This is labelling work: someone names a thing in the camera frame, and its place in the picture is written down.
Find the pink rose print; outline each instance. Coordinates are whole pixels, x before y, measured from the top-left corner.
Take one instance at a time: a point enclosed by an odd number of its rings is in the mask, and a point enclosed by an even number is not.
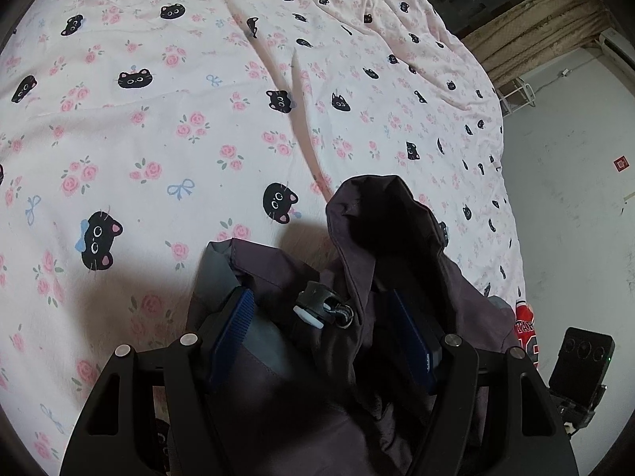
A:
[[[74,175],[64,178],[64,181],[62,182],[62,191],[64,192],[64,195],[70,197],[77,191],[78,188],[79,180]]]
[[[220,149],[220,156],[225,159],[233,159],[236,155],[236,147],[232,144],[224,144]]]
[[[49,251],[46,251],[42,257],[42,268],[48,273],[53,271],[53,254]]]
[[[157,295],[147,294],[141,300],[141,311],[150,318],[158,317],[163,312],[163,302]]]
[[[55,138],[55,141],[53,141],[53,144],[51,146],[55,146],[60,142],[60,139],[64,135],[64,129],[59,125],[57,125],[56,127],[54,127],[53,125],[49,125],[48,128],[53,131],[53,138]]]
[[[81,179],[86,182],[94,181],[94,177],[97,175],[97,166],[94,164],[85,166],[81,173]]]
[[[44,445],[44,443],[34,442],[33,447],[35,447],[37,454],[41,456],[43,459],[50,460],[52,458],[51,453],[49,452],[49,448],[46,445]]]
[[[9,144],[11,145],[11,150],[13,150],[16,154],[20,153],[20,150],[22,150],[22,139],[24,138],[24,136],[22,136],[22,138],[20,139],[14,139],[13,141],[10,141]]]
[[[46,279],[42,278],[37,282],[37,293],[40,295],[48,295],[50,289],[51,287]]]
[[[145,107],[142,107],[140,111],[132,113],[132,116],[130,117],[130,121],[133,122],[135,125],[141,125],[143,127],[145,125],[144,124],[144,120],[145,120],[144,109]]]
[[[240,238],[241,240],[248,240],[252,236],[252,232],[249,230],[249,227],[245,227],[242,224],[236,224],[234,230],[232,231],[232,236],[234,238]]]
[[[275,136],[271,132],[263,132],[262,139],[268,143],[275,143]]]
[[[147,179],[158,179],[161,177],[161,165],[155,161],[150,161],[145,167],[144,176]]]
[[[240,93],[238,92],[234,92],[229,101],[232,103],[232,109],[234,109],[234,111],[244,111],[249,105],[249,100],[247,100],[247,98],[241,99]]]
[[[285,155],[285,156],[291,155],[291,149],[287,145],[285,145],[284,143],[279,144],[277,150],[282,155]]]
[[[57,278],[53,279],[53,295],[59,303],[64,304],[64,288],[62,288]]]
[[[22,335],[19,332],[17,332],[11,337],[11,341],[16,351],[24,352],[24,339],[22,338]]]
[[[171,54],[166,56],[165,58],[165,63],[170,67],[173,68],[174,66],[179,64],[179,56]]]
[[[142,339],[146,333],[145,325],[138,317],[130,317],[130,330],[138,340]]]
[[[187,259],[187,255],[190,252],[190,249],[187,248],[187,245],[183,245],[183,243],[174,243],[168,247],[172,248],[172,255],[177,261],[183,261]]]
[[[179,125],[177,127],[177,136],[180,136],[181,138],[186,138],[187,136],[190,135],[191,131],[192,129],[190,129],[189,125],[186,125],[186,124]]]
[[[133,54],[133,53],[135,53],[137,51],[137,48],[139,48],[140,46],[143,46],[143,45],[144,45],[143,43],[139,43],[139,44],[131,43],[130,40],[128,39],[126,41],[126,50],[128,51],[129,54]]]
[[[93,365],[91,365],[86,360],[81,360],[77,363],[76,368],[77,375],[79,376],[80,380],[82,380],[86,384],[89,384],[90,386],[93,386],[95,384],[95,382],[97,381],[98,373]]]
[[[194,125],[202,125],[204,122],[205,116],[199,112],[193,113],[192,116],[190,116],[190,123],[193,123]]]
[[[181,270],[181,268],[185,268],[183,262],[187,259],[187,255],[190,253],[190,249],[188,248],[188,246],[178,242],[170,243],[167,240],[165,244],[170,248],[170,250],[172,251],[172,256],[177,261],[177,265],[176,267],[174,267],[174,270]]]

